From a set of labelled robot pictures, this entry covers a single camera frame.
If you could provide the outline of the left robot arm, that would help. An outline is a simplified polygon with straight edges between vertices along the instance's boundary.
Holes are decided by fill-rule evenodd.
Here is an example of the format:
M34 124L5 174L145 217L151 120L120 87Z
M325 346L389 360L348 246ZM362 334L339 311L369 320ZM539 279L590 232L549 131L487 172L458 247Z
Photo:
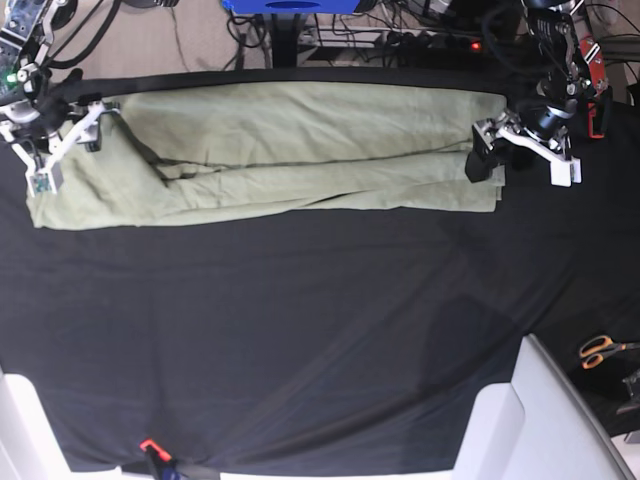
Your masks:
M493 20L519 8L528 35L541 56L529 65L513 63L492 32ZM582 181L581 160L573 153L569 124L576 113L587 114L587 133L604 137L611 95L600 44L595 40L583 1L511 1L487 12L481 31L485 45L508 70L536 80L535 92L506 107L494 118L473 124L473 146L465 174L478 183L527 150L549 165L554 186Z

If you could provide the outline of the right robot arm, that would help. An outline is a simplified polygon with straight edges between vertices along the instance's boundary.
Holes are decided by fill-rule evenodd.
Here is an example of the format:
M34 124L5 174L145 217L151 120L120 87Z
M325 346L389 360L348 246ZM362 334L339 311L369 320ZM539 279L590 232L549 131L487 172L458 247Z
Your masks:
M119 105L101 95L78 101L63 89L82 78L73 71L60 84L50 82L54 31L67 23L75 1L7 1L1 25L1 139L26 167L29 194L57 193L63 183L60 162L83 145L101 148L101 117Z

